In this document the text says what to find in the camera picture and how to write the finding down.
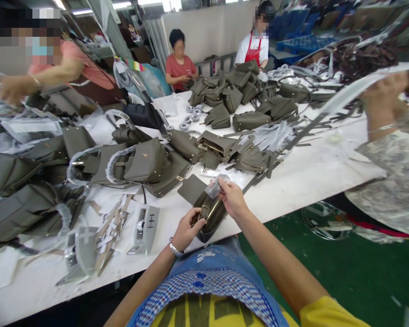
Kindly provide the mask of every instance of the human hand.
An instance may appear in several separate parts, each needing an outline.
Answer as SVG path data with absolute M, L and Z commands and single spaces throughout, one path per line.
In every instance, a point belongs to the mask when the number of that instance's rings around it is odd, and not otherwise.
M 36 92 L 39 87 L 29 76 L 3 76 L 0 79 L 0 99 L 9 104 L 21 104 L 21 98 Z
M 191 79 L 191 77 L 188 76 L 188 75 L 182 75 L 182 76 L 180 77 L 180 81 L 181 81 L 181 82 L 188 82 L 190 79 Z
M 250 212 L 249 207 L 244 200 L 241 188 L 233 182 L 226 182 L 221 177 L 218 179 L 218 183 L 222 188 L 218 197 L 223 201 L 224 207 L 230 217 L 237 220 L 241 216 Z
M 171 240 L 171 243 L 178 251 L 184 251 L 191 244 L 192 240 L 198 234 L 201 228 L 206 224 L 206 220 L 200 219 L 193 227 L 191 227 L 193 218 L 198 216 L 200 212 L 201 208 L 192 208 L 180 220 L 176 233 Z
M 374 83 L 361 94 L 361 98 L 366 104 L 367 114 L 379 110 L 394 110 L 398 96 L 404 92 L 408 85 L 409 74 L 407 71 L 387 74 L 385 78 Z

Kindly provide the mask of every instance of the silver bracelet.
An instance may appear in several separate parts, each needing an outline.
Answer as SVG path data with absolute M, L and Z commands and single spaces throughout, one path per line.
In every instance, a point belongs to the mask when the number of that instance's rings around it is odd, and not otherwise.
M 173 251 L 174 255 L 178 258 L 181 258 L 183 256 L 183 254 L 185 253 L 185 251 L 179 251 L 178 249 L 176 249 L 174 247 L 174 245 L 172 244 L 171 240 L 173 238 L 170 238 L 170 249 Z
M 368 131 L 368 133 L 372 134 L 372 133 L 375 133 L 375 132 L 379 132 L 381 130 L 387 130 L 387 129 L 394 128 L 394 127 L 395 127 L 395 123 L 379 127 L 378 129 L 375 129 L 374 131 Z

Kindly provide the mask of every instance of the plastic wrap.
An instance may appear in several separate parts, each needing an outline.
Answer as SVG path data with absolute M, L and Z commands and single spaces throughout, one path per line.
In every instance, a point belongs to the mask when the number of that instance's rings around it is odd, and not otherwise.
M 85 151 L 78 152 L 70 159 L 70 163 L 69 163 L 68 168 L 67 168 L 67 181 L 73 184 L 74 187 L 72 187 L 72 188 L 79 188 L 81 186 L 86 186 L 89 183 L 89 181 L 82 181 L 82 180 L 76 178 L 76 176 L 74 174 L 73 162 L 76 162 L 76 160 L 78 160 L 80 157 L 82 157 L 84 155 L 98 152 L 101 147 L 102 147 L 102 145 L 97 145 L 97 146 L 95 146 L 93 148 L 86 149 Z
M 107 180 L 110 181 L 112 184 L 119 184 L 119 183 L 122 182 L 122 181 L 120 181 L 120 180 L 117 180 L 117 179 L 114 177 L 114 166 L 115 166 L 116 161 L 118 160 L 119 157 L 124 156 L 124 155 L 127 155 L 127 154 L 130 154 L 130 153 L 132 153 L 134 150 L 135 150 L 135 146 L 132 145 L 130 148 L 127 148 L 127 149 L 125 149 L 125 150 L 118 151 L 118 152 L 115 153 L 112 157 L 110 157 L 109 162 L 108 162 L 108 165 L 107 165 L 107 167 L 106 167 L 106 178 L 107 178 Z

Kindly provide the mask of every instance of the fluorescent light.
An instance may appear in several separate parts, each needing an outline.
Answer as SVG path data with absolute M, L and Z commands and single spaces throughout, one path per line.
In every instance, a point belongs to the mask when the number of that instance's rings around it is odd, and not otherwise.
M 53 2 L 62 10 L 66 10 L 64 4 L 62 3 L 62 0 L 53 0 Z
M 114 9 L 122 9 L 122 8 L 127 8 L 129 6 L 131 6 L 132 4 L 129 1 L 126 2 L 120 2 L 117 4 L 112 4 L 112 6 L 114 7 Z
M 92 14 L 91 9 L 85 9 L 85 10 L 76 10 L 73 11 L 73 15 L 78 16 L 78 15 L 85 15 L 85 14 Z

